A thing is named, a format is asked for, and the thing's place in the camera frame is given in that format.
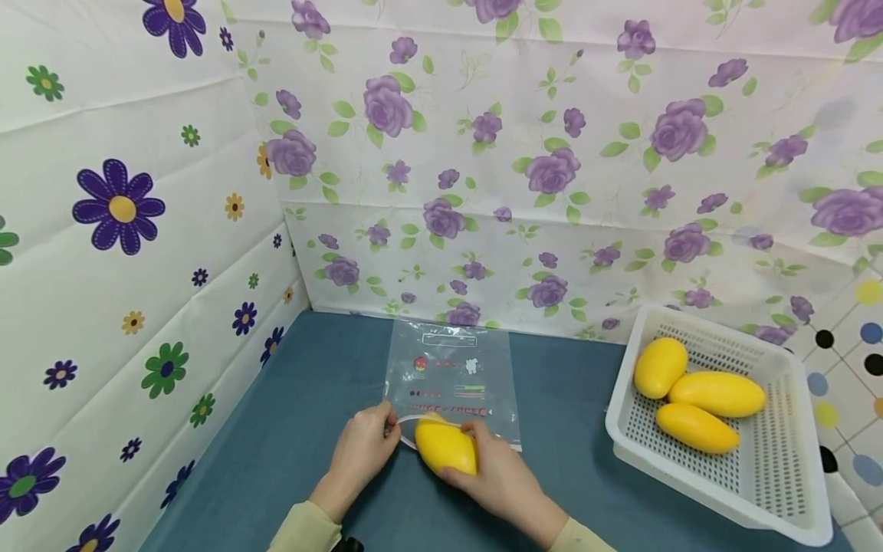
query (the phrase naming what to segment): green flower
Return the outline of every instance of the green flower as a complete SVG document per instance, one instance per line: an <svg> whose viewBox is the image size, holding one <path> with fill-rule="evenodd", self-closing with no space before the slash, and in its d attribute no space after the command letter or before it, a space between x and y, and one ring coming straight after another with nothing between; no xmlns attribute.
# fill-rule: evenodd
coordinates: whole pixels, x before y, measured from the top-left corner
<svg viewBox="0 0 883 552"><path fill-rule="evenodd" d="M61 93L64 91L64 85L58 82L58 75L49 72L46 65L40 67L28 66L30 75L25 80L34 85L34 94L46 96L47 102L61 100Z"/></svg>
<svg viewBox="0 0 883 552"><path fill-rule="evenodd" d="M175 390L175 382L187 375L184 364L189 358L190 354L184 352L184 344L180 341L174 347L162 344L159 356L150 357L144 365L150 374L141 380L141 388L150 389L150 398L159 397L161 392L168 395Z"/></svg>
<svg viewBox="0 0 883 552"><path fill-rule="evenodd" d="M0 230L6 225L6 220L0 216ZM0 267L12 262L12 253L6 251L6 247L12 247L19 243L19 235L13 232L0 232Z"/></svg>
<svg viewBox="0 0 883 552"><path fill-rule="evenodd" d="M198 146L200 144L200 131L193 128L193 125L182 126L181 138L183 138L184 143L190 147Z"/></svg>
<svg viewBox="0 0 883 552"><path fill-rule="evenodd" d="M204 395L200 401L193 407L193 414L190 417L190 423L193 427L199 427L206 423L206 419L212 415L212 406L215 406L215 398L211 393Z"/></svg>

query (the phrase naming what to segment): yellow flower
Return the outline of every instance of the yellow flower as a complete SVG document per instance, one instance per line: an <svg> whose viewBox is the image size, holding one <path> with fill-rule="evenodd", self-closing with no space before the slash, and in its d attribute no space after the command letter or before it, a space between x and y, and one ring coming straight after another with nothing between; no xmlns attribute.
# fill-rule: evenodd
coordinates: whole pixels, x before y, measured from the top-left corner
<svg viewBox="0 0 883 552"><path fill-rule="evenodd" d="M227 211L227 218L231 221L236 222L239 220L239 217L242 216L242 212L245 210L242 196L236 192L227 196L227 205L224 207L224 210Z"/></svg>
<svg viewBox="0 0 883 552"><path fill-rule="evenodd" d="M131 311L127 316L124 316L122 328L127 336L137 334L138 330L144 328L144 316L141 311Z"/></svg>

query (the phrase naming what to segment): hand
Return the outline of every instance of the hand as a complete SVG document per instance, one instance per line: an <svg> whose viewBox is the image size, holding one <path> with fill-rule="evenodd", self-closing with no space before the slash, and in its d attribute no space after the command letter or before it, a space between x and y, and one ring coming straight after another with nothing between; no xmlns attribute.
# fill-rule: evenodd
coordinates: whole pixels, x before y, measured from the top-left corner
<svg viewBox="0 0 883 552"><path fill-rule="evenodd" d="M331 466L310 495L310 502L339 524L358 494L392 456L401 435L389 401L356 412L337 439Z"/></svg>
<svg viewBox="0 0 883 552"><path fill-rule="evenodd" d="M509 521L544 550L552 548L568 515L543 493L524 460L503 439L491 435L483 420L464 423L471 430L479 453L479 473L469 475L443 468L441 478L463 490L482 508Z"/></svg>

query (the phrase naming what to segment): plastic basket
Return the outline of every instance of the plastic basket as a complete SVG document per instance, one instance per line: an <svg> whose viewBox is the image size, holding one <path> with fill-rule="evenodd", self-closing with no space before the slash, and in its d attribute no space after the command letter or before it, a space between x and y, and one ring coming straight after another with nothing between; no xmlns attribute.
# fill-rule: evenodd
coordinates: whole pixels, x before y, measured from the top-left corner
<svg viewBox="0 0 883 552"><path fill-rule="evenodd" d="M766 407L725 420L739 448L713 456L684 445L656 425L656 409L632 382L638 355L669 336L690 353L688 371L744 375L764 388ZM644 306L620 366L606 418L614 453L698 503L752 529L772 529L806 546L833 536L819 441L803 365L771 344L664 306Z"/></svg>

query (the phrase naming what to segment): black dot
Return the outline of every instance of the black dot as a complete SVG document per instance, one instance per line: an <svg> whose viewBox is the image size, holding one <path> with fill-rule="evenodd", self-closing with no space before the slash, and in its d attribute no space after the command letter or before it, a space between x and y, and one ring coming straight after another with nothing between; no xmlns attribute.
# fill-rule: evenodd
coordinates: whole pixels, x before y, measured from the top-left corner
<svg viewBox="0 0 883 552"><path fill-rule="evenodd" d="M820 329L816 332L816 345L822 349L830 349L834 346L834 334L826 329Z"/></svg>

